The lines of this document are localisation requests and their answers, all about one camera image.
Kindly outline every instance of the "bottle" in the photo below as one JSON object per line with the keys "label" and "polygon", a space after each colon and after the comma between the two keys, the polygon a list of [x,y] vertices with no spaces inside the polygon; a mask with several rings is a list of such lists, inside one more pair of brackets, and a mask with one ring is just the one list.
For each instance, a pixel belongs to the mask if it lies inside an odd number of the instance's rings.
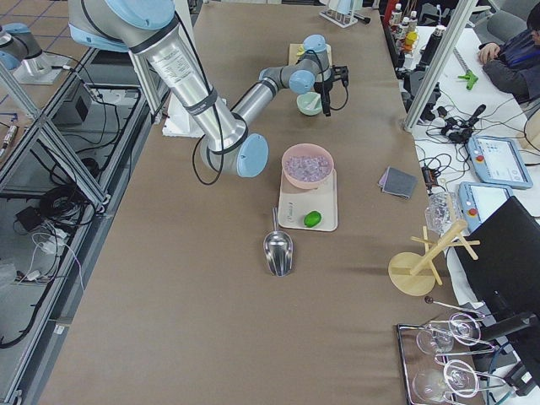
{"label": "bottle", "polygon": [[405,41],[405,36],[408,33],[408,25],[409,25],[408,17],[403,17],[402,22],[399,23],[399,25],[397,26],[395,38],[396,38],[396,48],[399,50],[403,48],[403,42]]}
{"label": "bottle", "polygon": [[411,11],[411,18],[408,21],[408,32],[416,31],[416,26],[418,25],[419,21],[416,18],[416,11]]}
{"label": "bottle", "polygon": [[390,20],[388,21],[388,25],[390,25],[390,29],[392,31],[396,31],[397,26],[401,22],[402,22],[402,5],[401,5],[401,3],[397,3],[396,7],[391,11]]}
{"label": "bottle", "polygon": [[433,31],[433,34],[431,34],[429,37],[428,45],[425,46],[424,53],[422,53],[422,58],[420,59],[419,63],[420,66],[429,66],[433,60],[433,56],[440,44],[440,40],[442,39],[442,35],[444,34],[445,30],[446,27],[444,25],[437,25],[435,27],[435,31]]}

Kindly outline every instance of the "white desk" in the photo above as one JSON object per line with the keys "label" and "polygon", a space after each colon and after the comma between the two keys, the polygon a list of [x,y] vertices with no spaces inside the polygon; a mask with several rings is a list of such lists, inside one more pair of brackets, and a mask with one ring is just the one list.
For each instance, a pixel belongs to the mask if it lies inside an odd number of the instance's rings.
{"label": "white desk", "polygon": [[[414,52],[414,62],[418,63],[420,59],[419,50],[427,43],[432,27],[418,27],[419,40]],[[521,107],[517,104],[516,100],[511,94],[502,93],[497,90],[489,80],[488,76],[483,72],[482,66],[477,60],[478,40],[476,34],[471,29],[465,29],[462,33],[460,40],[457,43],[457,50],[462,55],[463,59],[469,66],[469,68],[478,76],[478,81],[472,88],[472,90],[466,90],[466,82],[463,79],[457,78],[457,76],[463,75],[462,66],[457,61],[455,55],[451,55],[446,67],[439,79],[440,89],[443,92],[439,98],[437,105],[443,105],[449,112],[450,116],[460,116],[467,118],[472,114],[479,105],[485,104],[486,110],[480,116],[490,116],[489,121],[480,120],[476,128],[480,131],[476,134],[489,135],[502,138],[518,138],[522,137],[522,132],[526,117],[522,114]],[[452,109],[449,105],[454,105],[457,109]],[[495,122],[505,122],[505,125],[495,125]],[[426,128],[435,128],[444,126],[442,119],[437,118],[432,122],[430,127],[424,127],[417,125],[413,129],[413,136],[417,144],[418,158],[423,159],[425,157],[433,157],[437,154],[447,153],[453,158],[462,157],[459,156],[459,145],[451,143],[434,143],[433,139],[426,134]],[[521,156],[525,162],[538,162],[540,158],[522,152]],[[452,162],[451,166],[455,169],[461,169],[462,164]],[[527,167],[529,173],[534,181],[534,187],[529,190],[514,190],[514,194],[525,206],[529,213],[533,216],[540,216],[540,168],[538,166]],[[457,192],[457,188],[462,181],[479,181],[474,171],[467,170],[464,174],[455,170],[444,170],[439,181],[445,181],[447,183],[446,188],[449,192]],[[447,265],[451,274],[452,287],[456,294],[457,301],[460,304],[467,302],[477,301],[476,296],[472,292],[468,285],[467,277],[463,271],[462,265],[457,259],[457,256],[453,250],[448,252]],[[498,369],[495,374],[505,375],[511,366],[502,367]],[[506,393],[507,388],[493,389],[491,392],[495,398],[500,400]],[[540,403],[540,389],[538,387],[526,397],[510,397],[506,402],[508,405],[533,405]]]}

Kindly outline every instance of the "electronic equipment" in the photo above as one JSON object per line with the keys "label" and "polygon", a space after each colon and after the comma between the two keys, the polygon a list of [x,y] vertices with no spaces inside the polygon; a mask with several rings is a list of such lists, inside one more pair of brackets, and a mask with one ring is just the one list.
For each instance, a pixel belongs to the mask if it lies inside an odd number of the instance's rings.
{"label": "electronic equipment", "polygon": [[[474,246],[478,260],[461,247],[456,254],[473,293],[485,302],[497,323],[504,325],[503,321],[524,312],[539,316],[540,224],[517,198],[509,197],[467,239],[480,240]],[[500,336],[509,339],[532,377],[527,384],[534,386],[533,382],[540,383],[540,326],[513,330],[508,328]]]}
{"label": "electronic equipment", "polygon": [[512,139],[472,136],[467,141],[467,150],[482,182],[532,187],[532,178]]}
{"label": "electronic equipment", "polygon": [[457,193],[463,218],[467,221],[471,232],[514,195],[512,189],[504,184],[471,183],[469,181],[462,182]]}

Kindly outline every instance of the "scoop handle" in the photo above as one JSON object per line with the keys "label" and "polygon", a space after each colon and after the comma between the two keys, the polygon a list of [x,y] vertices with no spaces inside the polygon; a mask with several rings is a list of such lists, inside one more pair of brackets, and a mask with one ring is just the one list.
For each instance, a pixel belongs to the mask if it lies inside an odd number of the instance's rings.
{"label": "scoop handle", "polygon": [[278,232],[279,225],[278,225],[278,207],[272,208],[272,216],[273,216],[273,231]]}

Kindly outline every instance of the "computer monitor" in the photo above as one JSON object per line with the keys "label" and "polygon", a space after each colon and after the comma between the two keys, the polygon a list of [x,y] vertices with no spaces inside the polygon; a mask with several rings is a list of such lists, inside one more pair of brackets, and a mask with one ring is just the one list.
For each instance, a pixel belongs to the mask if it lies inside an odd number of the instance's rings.
{"label": "computer monitor", "polygon": [[[463,248],[456,253],[472,291],[497,322],[530,311],[540,317],[540,225],[516,197],[510,197],[469,240],[478,260]],[[507,335],[532,379],[540,385],[540,327]]]}

